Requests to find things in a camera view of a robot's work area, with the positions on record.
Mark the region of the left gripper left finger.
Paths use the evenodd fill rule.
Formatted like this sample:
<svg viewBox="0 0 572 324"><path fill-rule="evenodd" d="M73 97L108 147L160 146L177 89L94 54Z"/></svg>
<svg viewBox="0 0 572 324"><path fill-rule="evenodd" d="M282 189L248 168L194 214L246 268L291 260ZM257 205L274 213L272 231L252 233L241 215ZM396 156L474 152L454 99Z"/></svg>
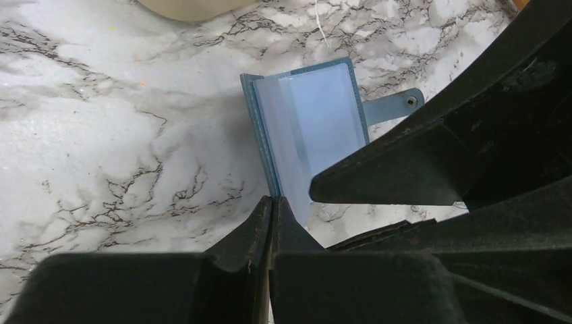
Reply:
<svg viewBox="0 0 572 324"><path fill-rule="evenodd" d="M8 323L265 323L273 201L204 252L66 253L27 279Z"/></svg>

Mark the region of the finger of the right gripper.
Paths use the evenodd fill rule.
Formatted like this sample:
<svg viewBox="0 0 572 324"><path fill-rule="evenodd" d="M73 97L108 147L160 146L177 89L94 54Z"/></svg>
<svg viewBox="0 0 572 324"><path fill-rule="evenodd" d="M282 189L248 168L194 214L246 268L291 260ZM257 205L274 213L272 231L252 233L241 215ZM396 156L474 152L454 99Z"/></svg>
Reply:
<svg viewBox="0 0 572 324"><path fill-rule="evenodd" d="M315 176L322 203L571 200L571 2L530 1L463 73Z"/></svg>
<svg viewBox="0 0 572 324"><path fill-rule="evenodd" d="M436 257L470 323L571 322L570 178L441 222L380 227L331 250Z"/></svg>

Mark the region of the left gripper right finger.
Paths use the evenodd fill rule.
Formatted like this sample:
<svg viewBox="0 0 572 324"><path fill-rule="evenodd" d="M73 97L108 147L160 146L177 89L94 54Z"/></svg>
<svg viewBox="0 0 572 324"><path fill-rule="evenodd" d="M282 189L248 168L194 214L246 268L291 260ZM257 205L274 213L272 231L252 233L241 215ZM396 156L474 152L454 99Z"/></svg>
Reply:
<svg viewBox="0 0 572 324"><path fill-rule="evenodd" d="M276 323L464 323L442 263L410 252L329 252L273 201L270 301Z"/></svg>

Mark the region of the blue leather card holder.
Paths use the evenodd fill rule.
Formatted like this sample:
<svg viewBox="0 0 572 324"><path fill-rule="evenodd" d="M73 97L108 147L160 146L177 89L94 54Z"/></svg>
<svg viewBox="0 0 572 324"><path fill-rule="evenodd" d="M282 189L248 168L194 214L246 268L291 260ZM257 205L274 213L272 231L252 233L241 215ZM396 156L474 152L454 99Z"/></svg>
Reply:
<svg viewBox="0 0 572 324"><path fill-rule="evenodd" d="M348 57L240 81L270 195L284 196L302 225L312 213L312 178L366 146L370 126L425 102L418 88L363 101Z"/></svg>

